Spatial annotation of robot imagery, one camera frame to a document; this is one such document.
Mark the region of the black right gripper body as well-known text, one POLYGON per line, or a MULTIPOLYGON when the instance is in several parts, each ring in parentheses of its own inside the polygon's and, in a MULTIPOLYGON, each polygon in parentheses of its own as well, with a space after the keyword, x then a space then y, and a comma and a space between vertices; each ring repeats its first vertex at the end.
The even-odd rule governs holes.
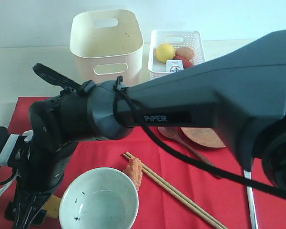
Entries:
POLYGON ((20 177, 17 178, 15 197, 19 198, 25 192, 43 193, 56 188, 77 145, 76 142, 56 145, 39 140, 17 143, 20 158, 15 165, 20 177))

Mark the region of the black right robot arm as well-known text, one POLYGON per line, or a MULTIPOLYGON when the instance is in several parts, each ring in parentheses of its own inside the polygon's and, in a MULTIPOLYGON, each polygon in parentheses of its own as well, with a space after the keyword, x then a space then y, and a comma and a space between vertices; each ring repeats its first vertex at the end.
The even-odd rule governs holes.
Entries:
POLYGON ((77 143, 120 140, 140 126, 174 157, 223 178, 286 199, 286 30, 222 57, 136 86, 123 78, 78 84, 38 63, 33 71, 60 95, 33 103, 32 140, 11 164, 17 179, 5 219, 26 229, 60 185, 77 143), (260 158, 271 185, 196 161, 163 143, 152 126, 216 131, 244 170, 260 158))

